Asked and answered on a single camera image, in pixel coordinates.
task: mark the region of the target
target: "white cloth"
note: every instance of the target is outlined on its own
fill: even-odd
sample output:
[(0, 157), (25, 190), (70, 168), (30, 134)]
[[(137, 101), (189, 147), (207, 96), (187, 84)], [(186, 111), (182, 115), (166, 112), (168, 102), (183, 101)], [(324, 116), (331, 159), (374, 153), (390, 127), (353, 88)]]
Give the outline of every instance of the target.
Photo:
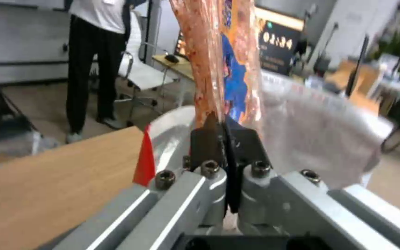
[(125, 0), (73, 0), (69, 12), (103, 30), (124, 34), (124, 2)]

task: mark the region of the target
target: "computer mouse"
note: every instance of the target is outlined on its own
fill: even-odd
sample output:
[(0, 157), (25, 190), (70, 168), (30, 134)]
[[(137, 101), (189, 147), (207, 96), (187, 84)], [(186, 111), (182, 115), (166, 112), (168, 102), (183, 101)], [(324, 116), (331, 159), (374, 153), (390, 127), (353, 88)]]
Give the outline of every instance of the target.
[(178, 58), (175, 55), (172, 55), (172, 54), (169, 54), (169, 55), (165, 56), (165, 59), (168, 60), (169, 62), (172, 62), (172, 63), (178, 63), (179, 62)]

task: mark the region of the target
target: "white chair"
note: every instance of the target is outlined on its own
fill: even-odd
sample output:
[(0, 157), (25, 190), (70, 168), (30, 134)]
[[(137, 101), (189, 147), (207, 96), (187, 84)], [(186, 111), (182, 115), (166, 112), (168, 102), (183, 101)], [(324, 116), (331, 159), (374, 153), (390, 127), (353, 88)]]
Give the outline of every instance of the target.
[(152, 90), (156, 87), (163, 87), (165, 84), (174, 82), (173, 79), (166, 76), (166, 71), (161, 72), (143, 62), (139, 57), (139, 51), (142, 45), (147, 45), (156, 49), (160, 49), (168, 55), (165, 49), (161, 49), (154, 44), (149, 44), (142, 41), (141, 28), (138, 23), (139, 15), (135, 11), (131, 11), (131, 34), (129, 41), (126, 45), (126, 51), (124, 52), (121, 65), (119, 67), (118, 74), (124, 79), (128, 80), (128, 86), (133, 87), (133, 94), (126, 95), (120, 94), (120, 98), (115, 102), (131, 101), (132, 106), (127, 118), (127, 127), (133, 126), (131, 121), (133, 109), (136, 104), (142, 104), (144, 106), (154, 107), (157, 106), (157, 100), (147, 97), (138, 97), (137, 92), (143, 90)]

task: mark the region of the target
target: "metal bolt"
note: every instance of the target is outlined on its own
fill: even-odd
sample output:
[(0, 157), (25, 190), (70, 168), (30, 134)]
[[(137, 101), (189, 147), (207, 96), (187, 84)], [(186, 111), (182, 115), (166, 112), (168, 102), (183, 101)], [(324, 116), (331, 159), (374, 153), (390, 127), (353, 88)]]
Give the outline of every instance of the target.
[(170, 170), (163, 170), (155, 176), (155, 186), (159, 190), (168, 190), (175, 182), (175, 174)]
[(268, 175), (271, 166), (263, 161), (255, 161), (251, 164), (251, 174), (254, 178), (263, 178)]
[(208, 179), (216, 177), (220, 170), (220, 166), (215, 160), (206, 160), (200, 166), (200, 173)]
[(300, 171), (300, 173), (303, 176), (305, 176), (305, 178), (308, 179), (314, 185), (319, 184), (320, 176), (316, 172), (309, 170), (309, 169), (304, 169), (304, 170)]

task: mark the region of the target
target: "monitor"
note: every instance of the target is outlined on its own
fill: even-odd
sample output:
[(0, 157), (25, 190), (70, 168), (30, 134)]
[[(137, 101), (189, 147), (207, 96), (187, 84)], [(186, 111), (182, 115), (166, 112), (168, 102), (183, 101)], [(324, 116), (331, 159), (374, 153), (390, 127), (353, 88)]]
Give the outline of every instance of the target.
[(260, 66), (262, 69), (287, 75), (305, 21), (260, 6), (256, 6), (255, 10)]
[(184, 42), (183, 33), (180, 31), (178, 34), (177, 43), (175, 45), (174, 55), (183, 57), (188, 60), (188, 56), (186, 55), (186, 43)]

